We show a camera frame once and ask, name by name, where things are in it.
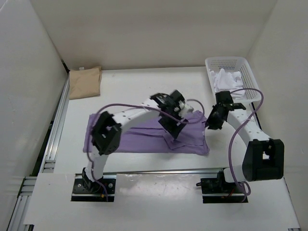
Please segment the purple t shirt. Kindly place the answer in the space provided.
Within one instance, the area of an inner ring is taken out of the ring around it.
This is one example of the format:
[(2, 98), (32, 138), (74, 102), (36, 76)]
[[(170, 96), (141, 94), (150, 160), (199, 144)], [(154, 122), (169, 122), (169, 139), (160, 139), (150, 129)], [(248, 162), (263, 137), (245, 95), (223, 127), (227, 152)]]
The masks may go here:
[(186, 115), (187, 124), (174, 139), (158, 123), (158, 118), (139, 123), (121, 136), (117, 153), (174, 153), (206, 155), (206, 117), (201, 111)]

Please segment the beige t shirt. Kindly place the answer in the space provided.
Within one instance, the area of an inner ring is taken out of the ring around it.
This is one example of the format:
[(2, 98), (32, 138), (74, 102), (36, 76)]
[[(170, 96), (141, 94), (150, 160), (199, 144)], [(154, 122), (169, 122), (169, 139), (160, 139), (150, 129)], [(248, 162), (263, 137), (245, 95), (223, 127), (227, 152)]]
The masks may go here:
[(102, 68), (71, 70), (69, 72), (69, 99), (100, 96)]

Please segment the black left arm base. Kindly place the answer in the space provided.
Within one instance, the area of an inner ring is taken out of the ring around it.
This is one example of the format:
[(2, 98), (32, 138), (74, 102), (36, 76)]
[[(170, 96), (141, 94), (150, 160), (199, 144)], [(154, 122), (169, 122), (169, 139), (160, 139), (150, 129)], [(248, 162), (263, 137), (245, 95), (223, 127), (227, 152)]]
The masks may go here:
[(71, 194), (73, 202), (114, 202), (116, 175), (104, 175), (97, 182), (88, 179), (84, 171), (76, 174)]

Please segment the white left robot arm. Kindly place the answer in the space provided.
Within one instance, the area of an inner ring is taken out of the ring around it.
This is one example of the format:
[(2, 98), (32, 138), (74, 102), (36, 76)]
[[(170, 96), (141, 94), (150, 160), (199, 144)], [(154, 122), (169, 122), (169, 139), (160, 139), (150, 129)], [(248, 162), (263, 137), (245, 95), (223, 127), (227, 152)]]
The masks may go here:
[(118, 150), (122, 135), (130, 128), (148, 119), (157, 118), (159, 125), (171, 137), (177, 138), (193, 111), (184, 97), (177, 91), (171, 95), (158, 93), (139, 105), (122, 104), (126, 110), (109, 113), (107, 106), (101, 108), (90, 122), (85, 137), (85, 153), (88, 165), (82, 170), (84, 187), (91, 193), (103, 184), (103, 169), (110, 154)]

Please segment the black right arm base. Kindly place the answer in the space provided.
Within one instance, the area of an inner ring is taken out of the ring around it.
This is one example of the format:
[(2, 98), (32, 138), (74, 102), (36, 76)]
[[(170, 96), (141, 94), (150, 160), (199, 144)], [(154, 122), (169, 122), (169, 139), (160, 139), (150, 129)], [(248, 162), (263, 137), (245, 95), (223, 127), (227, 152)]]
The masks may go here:
[(196, 183), (200, 187), (204, 204), (241, 204), (248, 203), (247, 197), (238, 189), (234, 182), (225, 181), (223, 171), (216, 177), (203, 177)]

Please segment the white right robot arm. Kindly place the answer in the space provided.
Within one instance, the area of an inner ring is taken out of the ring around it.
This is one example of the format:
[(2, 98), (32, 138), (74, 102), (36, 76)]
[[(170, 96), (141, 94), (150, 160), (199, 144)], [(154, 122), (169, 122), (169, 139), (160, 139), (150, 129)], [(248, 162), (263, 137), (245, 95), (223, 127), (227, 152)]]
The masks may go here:
[(280, 139), (272, 139), (264, 133), (248, 118), (245, 107), (240, 103), (213, 106), (206, 122), (208, 128), (221, 129), (224, 122), (235, 129), (231, 142), (239, 135), (245, 143), (244, 159), (241, 165), (230, 164), (215, 179), (204, 180), (204, 186), (225, 193), (235, 187), (236, 181), (279, 180), (283, 177), (284, 143)]

